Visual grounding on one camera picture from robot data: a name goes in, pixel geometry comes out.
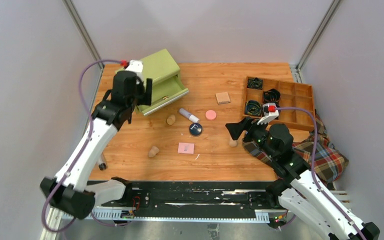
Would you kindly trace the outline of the green metal drawer cabinet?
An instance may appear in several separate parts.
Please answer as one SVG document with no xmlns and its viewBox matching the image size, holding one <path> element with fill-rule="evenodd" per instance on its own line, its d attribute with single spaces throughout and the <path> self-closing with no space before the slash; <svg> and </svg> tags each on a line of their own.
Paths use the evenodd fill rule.
<svg viewBox="0 0 384 240">
<path fill-rule="evenodd" d="M 189 93 L 181 81 L 181 71 L 167 49 L 162 49 L 140 60 L 143 83 L 152 79 L 151 105 L 138 105 L 136 111 L 149 116 Z"/>
</svg>

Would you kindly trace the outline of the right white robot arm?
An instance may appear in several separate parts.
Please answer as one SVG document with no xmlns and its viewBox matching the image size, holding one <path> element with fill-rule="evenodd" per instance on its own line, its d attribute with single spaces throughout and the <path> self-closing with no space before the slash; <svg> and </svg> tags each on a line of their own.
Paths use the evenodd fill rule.
<svg viewBox="0 0 384 240">
<path fill-rule="evenodd" d="M 377 240 L 380 229 L 373 222 L 364 222 L 340 202 L 310 165 L 293 151 L 293 136 L 285 124 L 258 124 L 245 117 L 237 123 L 227 123 L 232 139 L 246 132 L 244 141 L 256 144 L 271 162 L 279 176 L 266 191 L 266 203 L 274 209 L 290 210 L 311 226 L 325 240 Z"/>
</svg>

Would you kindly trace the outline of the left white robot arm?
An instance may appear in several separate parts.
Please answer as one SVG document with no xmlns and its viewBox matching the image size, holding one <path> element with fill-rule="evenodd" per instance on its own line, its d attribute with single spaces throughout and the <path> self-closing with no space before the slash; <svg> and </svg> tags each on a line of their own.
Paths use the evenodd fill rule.
<svg viewBox="0 0 384 240">
<path fill-rule="evenodd" d="M 153 80 L 122 70 L 113 77 L 112 89 L 104 94 L 91 114 L 91 122 L 65 165 L 53 178 L 44 177 L 40 189 L 48 204 L 76 219 L 88 217 L 97 205 L 115 200 L 120 206 L 133 201 L 130 182 L 113 177 L 88 187 L 96 162 L 125 122 L 131 123 L 136 106 L 151 105 Z"/>
</svg>

